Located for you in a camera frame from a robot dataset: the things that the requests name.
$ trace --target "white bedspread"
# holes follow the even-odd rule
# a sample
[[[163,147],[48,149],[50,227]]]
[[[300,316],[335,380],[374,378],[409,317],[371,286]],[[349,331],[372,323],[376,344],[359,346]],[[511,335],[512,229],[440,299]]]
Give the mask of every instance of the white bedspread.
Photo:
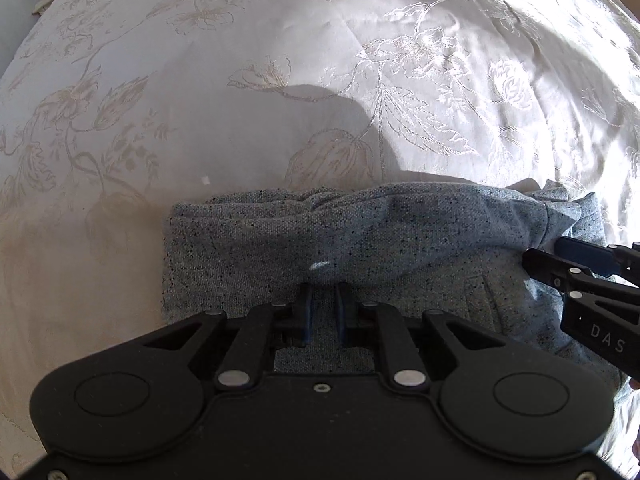
[[[639,52],[618,0],[56,0],[0,80],[0,468],[48,370],[162,323],[177,200],[531,177],[640,239]]]

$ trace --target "metal screw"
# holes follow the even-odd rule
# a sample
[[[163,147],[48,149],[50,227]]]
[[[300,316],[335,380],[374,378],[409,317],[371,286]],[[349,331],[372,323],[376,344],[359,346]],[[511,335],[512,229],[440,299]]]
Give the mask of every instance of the metal screw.
[[[314,391],[318,392],[319,394],[325,394],[331,391],[331,386],[326,383],[314,384]]]
[[[62,471],[54,469],[47,474],[47,480],[68,480],[66,475]]]
[[[585,471],[583,473],[580,473],[578,475],[578,478],[576,478],[575,480],[598,480],[598,477],[596,476],[596,473],[594,473],[594,472]]]
[[[218,382],[229,388],[237,388],[249,383],[249,374],[242,370],[227,370],[218,376]]]
[[[401,386],[420,386],[427,376],[419,370],[400,370],[394,375],[394,381]]]

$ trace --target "fabric fold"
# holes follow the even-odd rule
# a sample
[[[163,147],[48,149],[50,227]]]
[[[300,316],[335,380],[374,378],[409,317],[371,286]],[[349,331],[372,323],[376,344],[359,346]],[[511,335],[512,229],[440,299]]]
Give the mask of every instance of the fabric fold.
[[[164,233],[168,320],[214,306],[244,316],[256,304],[292,298],[300,283],[319,287],[314,331],[332,348],[279,352],[280,367],[349,370],[328,335],[334,322],[327,294],[331,285],[348,282],[361,298],[388,301],[406,316],[442,308],[567,355],[612,391],[620,387],[616,368],[560,331],[557,291],[531,280],[520,265],[526,249],[550,250],[563,234],[603,244],[594,194],[569,202],[562,187],[523,194],[441,183],[264,190],[177,204]],[[363,368],[365,362],[358,354],[352,364],[372,366]]]

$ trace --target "gray fabric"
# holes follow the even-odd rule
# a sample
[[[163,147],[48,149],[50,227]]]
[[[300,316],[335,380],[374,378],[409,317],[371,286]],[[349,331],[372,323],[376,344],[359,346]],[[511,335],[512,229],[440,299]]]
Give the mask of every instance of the gray fabric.
[[[214,306],[244,316],[319,285],[314,342],[276,356],[279,370],[367,371],[371,356],[337,342],[331,285],[405,315],[441,308],[595,371],[622,377],[559,329],[560,295],[530,280],[522,253],[549,251],[562,234],[604,243],[594,194],[562,187],[521,194],[471,184],[389,184],[357,192],[254,191],[174,206],[164,226],[163,311],[168,321]]]

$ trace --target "folded gray garment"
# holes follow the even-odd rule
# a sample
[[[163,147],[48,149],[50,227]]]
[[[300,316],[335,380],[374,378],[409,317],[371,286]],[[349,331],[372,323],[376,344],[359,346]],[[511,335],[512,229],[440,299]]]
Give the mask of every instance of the folded gray garment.
[[[561,235],[603,244],[594,194],[568,201],[548,185],[522,194],[471,184],[389,184],[357,192],[265,190],[174,206],[164,225],[163,312],[169,322],[221,307],[244,316],[318,286],[313,343],[276,353],[276,369],[373,370],[370,353],[342,349],[331,285],[406,316],[440,308],[571,359],[613,393],[624,376],[561,332],[562,300],[520,264],[528,248],[550,251]]]

